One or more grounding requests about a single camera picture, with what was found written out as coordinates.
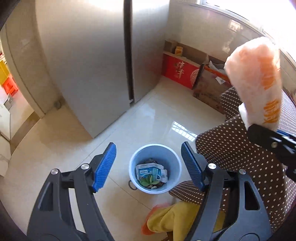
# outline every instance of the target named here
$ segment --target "silver refrigerator door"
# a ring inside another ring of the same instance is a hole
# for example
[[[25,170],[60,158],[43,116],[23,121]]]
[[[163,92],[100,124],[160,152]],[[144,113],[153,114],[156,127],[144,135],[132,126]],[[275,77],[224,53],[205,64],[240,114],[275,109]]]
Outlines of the silver refrigerator door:
[[[131,53],[135,102],[153,89],[160,79],[169,3],[170,0],[132,0]]]
[[[97,136],[129,108],[123,0],[36,0],[36,19],[52,79]]]

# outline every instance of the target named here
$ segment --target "wall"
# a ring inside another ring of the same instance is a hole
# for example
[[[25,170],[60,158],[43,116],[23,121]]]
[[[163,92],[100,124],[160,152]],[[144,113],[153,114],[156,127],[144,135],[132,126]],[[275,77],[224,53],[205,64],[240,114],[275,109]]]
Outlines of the wall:
[[[3,52],[12,74],[24,94],[24,86],[40,109],[47,113],[61,94],[48,74],[44,61],[43,50],[37,31],[35,0],[21,0],[9,16],[6,32],[7,46],[3,44]]]
[[[230,16],[171,0],[167,39],[176,40],[225,61],[238,46],[260,36],[261,33]],[[296,69],[293,64],[281,54],[283,85],[290,92],[296,89]]]

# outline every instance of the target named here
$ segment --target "window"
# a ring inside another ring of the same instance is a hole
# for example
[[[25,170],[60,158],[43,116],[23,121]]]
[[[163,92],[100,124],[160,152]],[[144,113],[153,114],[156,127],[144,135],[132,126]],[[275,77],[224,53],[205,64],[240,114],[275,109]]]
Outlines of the window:
[[[195,3],[244,18],[296,60],[296,10],[289,0],[196,0]]]

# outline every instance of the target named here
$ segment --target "plastic bag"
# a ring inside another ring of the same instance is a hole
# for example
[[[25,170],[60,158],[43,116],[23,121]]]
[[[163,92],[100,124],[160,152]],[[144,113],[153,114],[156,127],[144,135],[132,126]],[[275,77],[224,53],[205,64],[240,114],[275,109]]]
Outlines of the plastic bag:
[[[277,130],[282,87],[279,49],[266,37],[253,39],[236,48],[224,69],[243,101],[239,111],[245,109],[246,128],[258,124]]]

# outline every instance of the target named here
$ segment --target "metal ring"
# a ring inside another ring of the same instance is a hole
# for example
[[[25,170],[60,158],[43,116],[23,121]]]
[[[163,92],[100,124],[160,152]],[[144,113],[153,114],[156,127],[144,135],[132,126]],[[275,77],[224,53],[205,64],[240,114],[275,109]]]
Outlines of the metal ring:
[[[132,188],[131,187],[131,180],[128,181],[128,186],[130,187],[131,190],[134,190],[134,191],[138,189],[138,188]]]

